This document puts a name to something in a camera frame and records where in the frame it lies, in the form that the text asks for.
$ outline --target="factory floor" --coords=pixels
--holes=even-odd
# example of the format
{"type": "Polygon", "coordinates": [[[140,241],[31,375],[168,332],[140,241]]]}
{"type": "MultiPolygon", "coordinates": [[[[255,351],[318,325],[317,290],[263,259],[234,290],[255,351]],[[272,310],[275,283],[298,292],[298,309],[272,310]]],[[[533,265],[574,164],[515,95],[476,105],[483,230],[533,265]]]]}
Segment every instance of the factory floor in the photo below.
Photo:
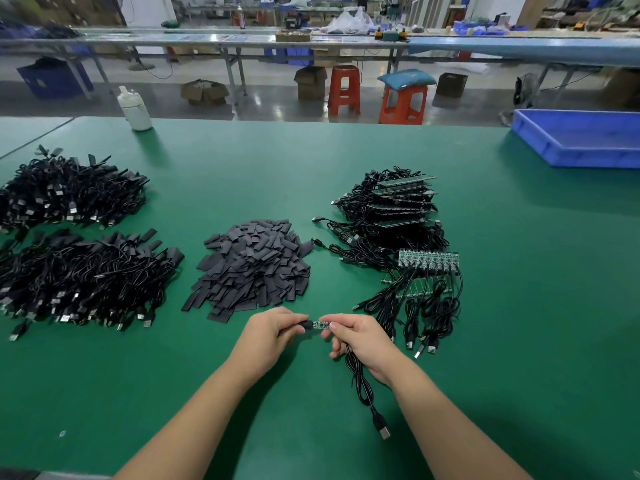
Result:
{"type": "MultiPolygon", "coordinates": [[[[243,51],[243,54],[261,54],[262,51],[243,51]]],[[[342,55],[354,55],[343,51],[342,55]]],[[[386,62],[370,61],[358,63],[361,69],[361,114],[349,113],[346,107],[338,116],[329,116],[323,101],[300,101],[295,72],[300,68],[292,64],[275,64],[260,61],[244,61],[247,95],[239,87],[238,69],[234,77],[239,94],[239,104],[233,106],[231,97],[226,105],[214,108],[189,105],[180,98],[180,85],[195,79],[207,79],[228,85],[227,69],[220,60],[194,60],[182,57],[180,63],[169,64],[164,59],[144,59],[156,65],[150,72],[132,72],[129,62],[118,59],[101,59],[113,88],[124,84],[135,89],[143,97],[153,118],[185,118],[216,120],[260,120],[260,121],[338,121],[343,123],[376,123],[382,103],[383,85],[376,78],[384,74],[386,62]]],[[[23,83],[15,70],[33,62],[32,57],[0,58],[0,116],[120,116],[115,97],[110,87],[102,80],[94,63],[84,61],[84,67],[94,83],[94,98],[87,100],[78,96],[71,100],[38,100],[23,83]]],[[[536,64],[489,64],[484,73],[447,67],[446,64],[401,62],[400,69],[415,67],[429,72],[436,79],[443,72],[469,75],[464,94],[460,99],[437,96],[430,90],[424,124],[500,126],[498,114],[513,108],[512,97],[515,80],[527,72],[539,74],[542,66],[536,64]]],[[[473,70],[482,69],[482,64],[470,64],[473,70]]],[[[539,107],[552,107],[556,89],[562,84],[564,72],[549,72],[541,93],[539,107]]],[[[563,92],[555,104],[557,109],[603,109],[599,105],[598,93],[606,83],[601,74],[576,72],[574,83],[563,92]]]]}

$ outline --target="hand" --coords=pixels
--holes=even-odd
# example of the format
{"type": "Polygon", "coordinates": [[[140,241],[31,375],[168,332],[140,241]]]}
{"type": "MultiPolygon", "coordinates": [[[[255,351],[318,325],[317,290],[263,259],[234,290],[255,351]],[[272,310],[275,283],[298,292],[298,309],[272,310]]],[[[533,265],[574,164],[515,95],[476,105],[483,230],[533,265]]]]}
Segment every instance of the hand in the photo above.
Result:
{"type": "Polygon", "coordinates": [[[249,318],[231,351],[227,364],[246,379],[251,387],[278,361],[280,354],[299,333],[308,315],[293,313],[284,306],[257,313],[249,318]]]}
{"type": "Polygon", "coordinates": [[[327,339],[333,333],[331,358],[347,353],[347,344],[356,357],[367,366],[375,379],[390,386],[390,377],[399,362],[407,357],[398,350],[375,318],[368,315],[335,314],[320,318],[331,322],[329,330],[321,336],[327,339]]]}

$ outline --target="blue plastic tray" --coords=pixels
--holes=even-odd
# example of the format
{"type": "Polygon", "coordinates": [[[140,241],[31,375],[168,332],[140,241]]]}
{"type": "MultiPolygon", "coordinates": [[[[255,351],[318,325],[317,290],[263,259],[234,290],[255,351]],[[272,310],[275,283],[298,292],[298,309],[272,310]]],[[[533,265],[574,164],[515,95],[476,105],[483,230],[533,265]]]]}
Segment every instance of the blue plastic tray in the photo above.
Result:
{"type": "Polygon", "coordinates": [[[640,112],[518,109],[512,131],[552,166],[640,168],[640,112]]]}

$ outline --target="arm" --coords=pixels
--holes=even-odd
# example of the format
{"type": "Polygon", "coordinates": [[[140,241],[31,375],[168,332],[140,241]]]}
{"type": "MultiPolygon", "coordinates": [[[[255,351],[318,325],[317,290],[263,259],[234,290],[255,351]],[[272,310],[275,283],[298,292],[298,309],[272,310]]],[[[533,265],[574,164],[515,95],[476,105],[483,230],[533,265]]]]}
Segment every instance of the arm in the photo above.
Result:
{"type": "Polygon", "coordinates": [[[252,316],[227,361],[113,480],[203,478],[240,399],[305,332],[297,323],[307,318],[284,307],[252,316]]]}
{"type": "MultiPolygon", "coordinates": [[[[400,352],[373,317],[337,314],[320,320],[331,322],[330,357],[344,354],[349,344],[373,377],[391,387],[436,480],[531,480],[400,352]]],[[[324,330],[323,338],[329,336],[324,330]]]]}

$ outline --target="cushion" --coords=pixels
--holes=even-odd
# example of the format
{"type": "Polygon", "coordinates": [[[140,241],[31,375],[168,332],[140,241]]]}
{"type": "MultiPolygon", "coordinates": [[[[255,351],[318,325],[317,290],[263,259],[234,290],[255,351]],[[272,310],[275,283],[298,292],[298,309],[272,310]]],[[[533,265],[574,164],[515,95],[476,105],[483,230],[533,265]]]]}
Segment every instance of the cushion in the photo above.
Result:
{"type": "Polygon", "coordinates": [[[431,74],[423,72],[420,69],[405,69],[398,72],[381,75],[378,80],[385,83],[395,91],[409,86],[431,86],[436,84],[436,80],[431,74]]]}

